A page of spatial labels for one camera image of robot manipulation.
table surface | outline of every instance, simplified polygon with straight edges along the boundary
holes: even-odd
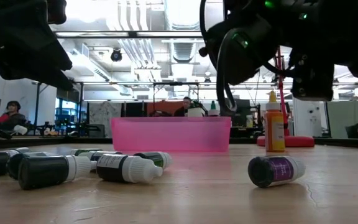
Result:
[[[32,147],[60,154],[108,144]],[[152,184],[116,184],[97,174],[45,189],[23,191],[0,177],[0,223],[358,223],[358,149],[289,149],[304,160],[303,178],[258,189],[248,162],[263,156],[255,145],[229,153],[172,154],[174,165]]]

pipe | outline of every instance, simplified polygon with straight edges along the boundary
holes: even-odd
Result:
[[[120,23],[124,30],[130,30],[128,23],[127,23],[127,1],[121,0],[121,16],[120,16]],[[136,41],[134,39],[129,40],[129,45],[132,48],[132,50],[135,52],[136,59],[139,60],[142,64],[142,67],[147,67],[144,60],[142,60],[142,54],[137,48]]]
[[[137,4],[136,4],[136,0],[130,0],[130,5],[131,5],[131,18],[130,18],[130,23],[132,26],[133,30],[139,30],[139,26],[137,25]],[[144,56],[146,57],[146,59],[144,58],[143,54],[141,55],[141,57],[144,60],[147,60],[148,64],[151,64],[151,58],[150,55],[148,53],[148,51],[145,48],[145,42],[144,39],[138,39],[137,40],[139,42],[140,47],[142,47],[143,52],[144,52]]]
[[[109,27],[110,30],[122,31],[118,18],[118,0],[113,0],[111,2],[112,2],[112,13],[108,15],[108,17],[106,17],[106,25]],[[135,58],[135,53],[130,47],[128,40],[119,39],[118,43],[128,54],[130,60],[136,64],[136,67],[140,68],[142,64]]]
[[[149,28],[147,27],[147,8],[146,8],[146,0],[139,0],[139,6],[140,6],[140,26],[142,28],[142,30],[149,30]],[[157,62],[155,61],[154,58],[154,50],[153,50],[153,45],[150,39],[145,39],[144,40],[146,43],[146,47],[147,47],[147,51],[150,55],[150,60],[151,63],[157,67]]]

pink plastic bin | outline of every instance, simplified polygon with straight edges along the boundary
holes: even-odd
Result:
[[[114,118],[112,141],[116,151],[226,152],[230,117]]]

